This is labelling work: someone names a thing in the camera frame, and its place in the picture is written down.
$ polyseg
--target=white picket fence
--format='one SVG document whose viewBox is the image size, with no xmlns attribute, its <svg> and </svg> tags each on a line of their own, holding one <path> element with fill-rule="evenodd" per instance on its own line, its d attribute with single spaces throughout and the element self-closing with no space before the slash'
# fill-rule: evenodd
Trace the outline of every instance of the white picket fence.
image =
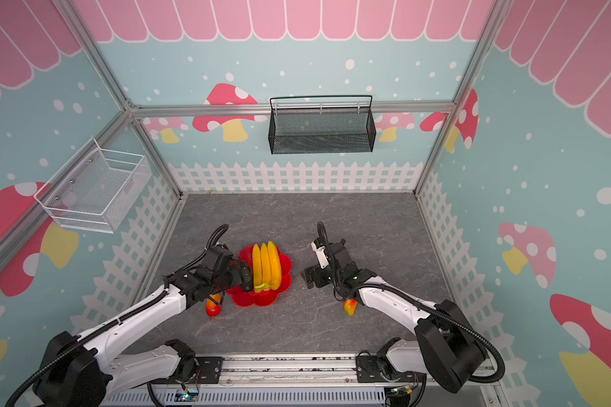
<svg viewBox="0 0 611 407">
<path fill-rule="evenodd" d="M 209 163 L 201 167 L 195 163 L 188 167 L 185 163 L 176 168 L 169 166 L 177 183 L 183 191 L 199 192 L 408 192 L 416 187 L 424 164 L 415 167 L 406 163 L 398 167 L 396 163 L 385 166 L 383 163 L 372 166 L 357 163 L 346 166 L 344 163 L 334 167 L 331 163 L 319 166 L 314 163 L 307 167 L 304 163 L 293 166 L 278 163 L 268 167 L 261 163 L 254 167 L 235 164 L 228 167 L 222 163 L 215 167 Z"/>
<path fill-rule="evenodd" d="M 153 176 L 152 180 L 143 205 L 135 208 L 135 219 L 126 219 L 129 232 L 120 232 L 122 243 L 112 246 L 113 260 L 104 261 L 104 276 L 93 279 L 95 292 L 82 297 L 84 312 L 70 317 L 75 327 L 73 335 L 119 314 L 142 280 L 176 199 L 163 178 Z"/>
<path fill-rule="evenodd" d="M 478 259 L 468 254 L 470 243 L 462 239 L 463 229 L 457 228 L 457 216 L 451 214 L 452 204 L 446 203 L 446 194 L 441 189 L 437 174 L 431 172 L 421 198 L 453 296 L 473 328 L 489 339 L 505 358 L 507 369 L 502 382 L 509 403 L 517 402 L 520 406 L 531 403 L 537 407 L 541 391 L 525 380 L 526 362 L 513 354 L 514 337 L 502 329 L 503 314 L 493 309 L 493 293 L 485 290 L 485 275 L 476 271 Z"/>
</svg>

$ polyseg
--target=black mesh basket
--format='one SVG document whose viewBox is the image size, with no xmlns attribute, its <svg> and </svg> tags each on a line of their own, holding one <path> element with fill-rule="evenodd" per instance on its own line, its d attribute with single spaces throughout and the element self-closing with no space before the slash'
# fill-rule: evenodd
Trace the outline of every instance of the black mesh basket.
<svg viewBox="0 0 611 407">
<path fill-rule="evenodd" d="M 297 103 L 310 99 L 313 107 Z M 272 154 L 370 152 L 376 139 L 371 96 L 290 96 L 271 98 Z"/>
</svg>

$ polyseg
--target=marble-patterned surface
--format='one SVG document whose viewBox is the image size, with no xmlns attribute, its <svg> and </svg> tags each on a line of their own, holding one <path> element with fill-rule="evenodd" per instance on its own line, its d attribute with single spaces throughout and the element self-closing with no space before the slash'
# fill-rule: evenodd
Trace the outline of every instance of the marble-patterned surface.
<svg viewBox="0 0 611 407">
<path fill-rule="evenodd" d="M 288 193 L 188 195 L 151 289 L 160 276 L 195 258 L 212 231 L 239 252 L 272 240 L 293 261 L 292 287 L 266 308 L 238 308 L 225 300 L 215 318 L 197 304 L 163 322 L 127 351 L 144 352 L 178 338 L 197 353 L 377 351 L 408 331 L 385 314 L 358 306 L 344 313 L 332 287 L 308 290 L 301 270 L 317 262 L 310 242 L 324 221 L 330 241 L 346 239 L 360 268 L 378 273 L 408 293 L 440 302 L 448 289 L 414 195 L 410 193 Z"/>
</svg>

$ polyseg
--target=banana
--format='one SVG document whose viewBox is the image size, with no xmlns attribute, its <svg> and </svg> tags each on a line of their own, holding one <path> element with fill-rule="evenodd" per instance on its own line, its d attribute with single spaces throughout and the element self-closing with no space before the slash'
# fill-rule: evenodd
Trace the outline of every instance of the banana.
<svg viewBox="0 0 611 407">
<path fill-rule="evenodd" d="M 266 244 L 261 246 L 261 263 L 262 263 L 262 290 L 267 291 L 272 283 L 272 264 L 269 261 L 269 250 Z"/>
<path fill-rule="evenodd" d="M 252 252 L 252 263 L 253 263 L 253 289 L 255 292 L 262 291 L 262 261 L 261 261 L 261 248 L 256 244 L 253 245 Z"/>
<path fill-rule="evenodd" d="M 272 265 L 272 289 L 277 290 L 281 286 L 283 275 L 281 260 L 278 257 L 278 249 L 272 241 L 267 244 L 267 248 L 269 250 L 269 263 Z"/>
</svg>

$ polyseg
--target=white polka dot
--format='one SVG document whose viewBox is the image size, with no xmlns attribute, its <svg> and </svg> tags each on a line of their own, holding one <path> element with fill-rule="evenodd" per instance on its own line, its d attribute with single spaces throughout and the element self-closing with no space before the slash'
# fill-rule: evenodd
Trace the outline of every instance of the white polka dot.
<svg viewBox="0 0 611 407">
<path fill-rule="evenodd" d="M 548 259 L 550 261 L 556 262 L 556 249 L 555 248 L 548 248 L 545 252 L 545 255 L 548 256 Z"/>
<path fill-rule="evenodd" d="M 527 250 L 527 254 L 529 254 L 530 256 L 536 256 L 539 252 L 539 248 L 536 247 L 536 244 L 534 243 L 529 243 L 527 245 L 526 250 Z"/>
<path fill-rule="evenodd" d="M 572 321 L 564 322 L 562 328 L 577 339 L 577 342 L 586 346 L 587 349 L 590 348 L 590 338 L 584 328 Z"/>
<path fill-rule="evenodd" d="M 597 260 L 604 260 L 607 257 L 607 252 L 603 251 L 602 249 L 597 249 L 595 250 L 594 255 Z"/>
<path fill-rule="evenodd" d="M 539 284 L 539 287 L 541 287 L 542 289 L 545 289 L 548 287 L 548 279 L 545 278 L 544 275 L 537 275 L 536 276 L 536 282 Z"/>
<path fill-rule="evenodd" d="M 611 187 L 604 187 L 597 192 L 597 201 L 603 205 L 611 204 Z"/>
<path fill-rule="evenodd" d="M 600 325 L 611 331 L 611 314 L 591 306 L 591 314 Z"/>
<path fill-rule="evenodd" d="M 40 253 L 33 253 L 23 261 L 23 271 L 25 274 L 33 277 L 36 275 L 36 269 L 38 268 L 38 256 Z"/>
<path fill-rule="evenodd" d="M 36 186 L 35 182 L 17 183 L 14 185 L 14 188 L 16 189 L 16 192 L 24 197 L 31 197 L 36 193 L 36 191 L 38 191 L 38 187 Z"/>
<path fill-rule="evenodd" d="M 246 99 L 247 97 L 249 97 L 248 93 L 246 93 L 245 91 L 243 91 L 242 89 L 238 87 L 235 88 L 235 95 L 239 97 L 240 99 Z"/>
</svg>

